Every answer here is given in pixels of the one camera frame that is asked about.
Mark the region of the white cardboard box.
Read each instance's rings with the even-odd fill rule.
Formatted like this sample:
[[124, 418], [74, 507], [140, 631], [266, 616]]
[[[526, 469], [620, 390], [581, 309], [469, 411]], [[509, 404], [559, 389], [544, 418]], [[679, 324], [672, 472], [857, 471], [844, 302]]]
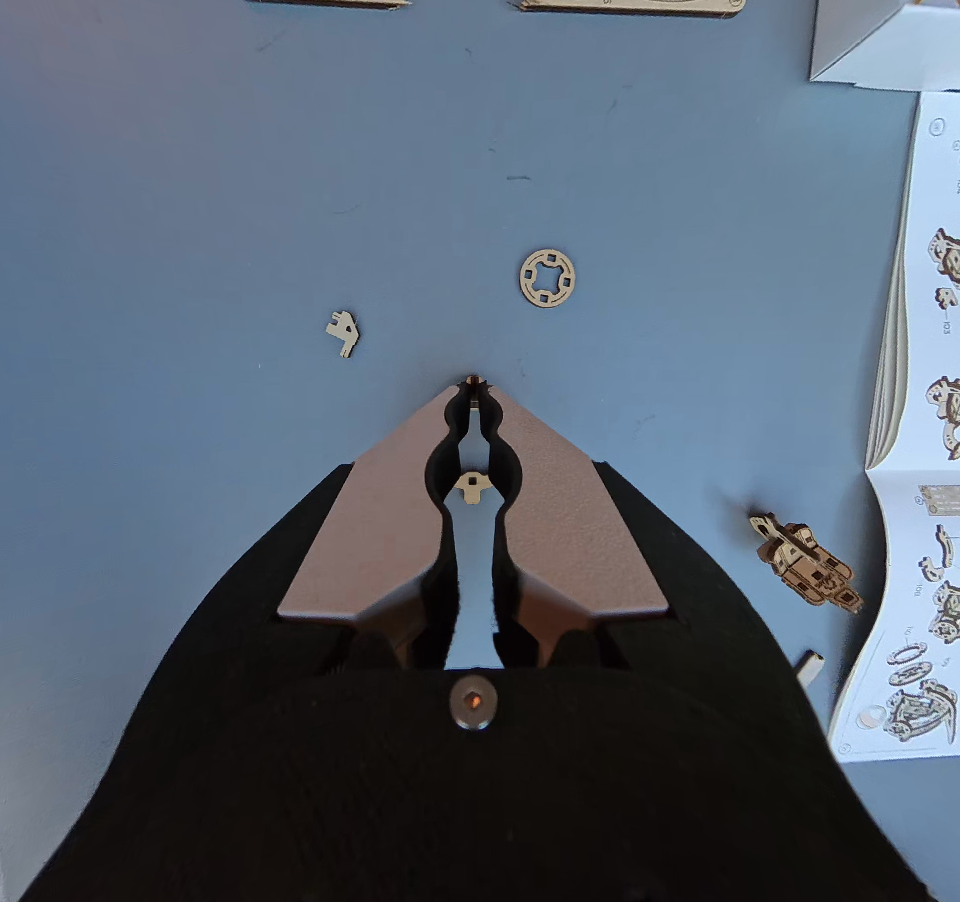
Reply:
[[959, 9], [914, 0], [819, 0], [810, 81], [863, 89], [959, 89]]

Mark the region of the notched wooden ring part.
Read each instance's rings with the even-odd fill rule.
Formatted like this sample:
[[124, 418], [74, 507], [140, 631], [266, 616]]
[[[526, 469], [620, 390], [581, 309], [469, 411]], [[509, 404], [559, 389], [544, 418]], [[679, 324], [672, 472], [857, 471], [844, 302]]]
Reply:
[[494, 487], [489, 473], [489, 452], [490, 446], [487, 441], [483, 442], [486, 447], [486, 454], [481, 457], [479, 439], [486, 439], [483, 433], [474, 438], [471, 435], [473, 428], [480, 428], [480, 407], [479, 392], [483, 384], [486, 383], [481, 376], [471, 375], [465, 381], [469, 393], [469, 415], [466, 422], [464, 435], [458, 445], [458, 458], [461, 463], [461, 475], [454, 483], [454, 487], [462, 491], [463, 500], [466, 504], [478, 504], [482, 500], [482, 493]]

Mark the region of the white instruction booklet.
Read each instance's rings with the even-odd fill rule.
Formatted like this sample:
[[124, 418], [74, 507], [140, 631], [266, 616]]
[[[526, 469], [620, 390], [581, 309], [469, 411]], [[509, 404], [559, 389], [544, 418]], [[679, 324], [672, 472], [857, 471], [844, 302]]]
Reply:
[[829, 728], [839, 762], [958, 753], [959, 95], [918, 100], [866, 473], [886, 583]]

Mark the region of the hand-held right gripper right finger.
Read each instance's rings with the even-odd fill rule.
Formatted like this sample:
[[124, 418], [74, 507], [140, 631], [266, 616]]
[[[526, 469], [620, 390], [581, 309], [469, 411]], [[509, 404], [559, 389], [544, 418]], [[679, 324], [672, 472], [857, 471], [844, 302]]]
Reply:
[[495, 386], [478, 386], [478, 408], [503, 497], [491, 566], [503, 665], [544, 666], [570, 630], [667, 613], [590, 457]]

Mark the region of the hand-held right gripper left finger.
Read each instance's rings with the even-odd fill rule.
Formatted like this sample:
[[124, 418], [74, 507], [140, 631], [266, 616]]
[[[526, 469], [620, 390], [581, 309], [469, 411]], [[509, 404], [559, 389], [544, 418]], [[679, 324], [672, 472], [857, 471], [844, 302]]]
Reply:
[[282, 598], [283, 619], [380, 633], [402, 664], [445, 666], [459, 611], [445, 499], [471, 403], [470, 385], [451, 386], [355, 461]]

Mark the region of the small wooden sub-assembly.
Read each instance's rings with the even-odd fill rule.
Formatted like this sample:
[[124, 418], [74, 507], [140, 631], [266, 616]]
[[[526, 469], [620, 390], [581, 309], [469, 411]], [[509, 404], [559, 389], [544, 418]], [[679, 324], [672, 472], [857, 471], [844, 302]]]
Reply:
[[850, 584], [852, 569], [822, 548], [808, 525], [783, 525], [773, 513], [749, 521], [766, 540], [757, 555], [792, 591], [814, 606], [829, 602], [854, 614], [861, 610], [862, 598]]

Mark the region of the round wooden disc cross cut-out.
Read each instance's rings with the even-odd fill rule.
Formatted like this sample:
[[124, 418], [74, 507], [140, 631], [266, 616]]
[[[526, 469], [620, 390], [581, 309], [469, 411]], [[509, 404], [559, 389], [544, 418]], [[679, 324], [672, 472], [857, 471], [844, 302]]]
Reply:
[[[556, 287], [537, 287], [540, 268], [556, 269]], [[572, 294], [575, 287], [575, 269], [570, 258], [557, 249], [539, 249], [522, 263], [519, 285], [524, 297], [537, 308], [557, 308]]]

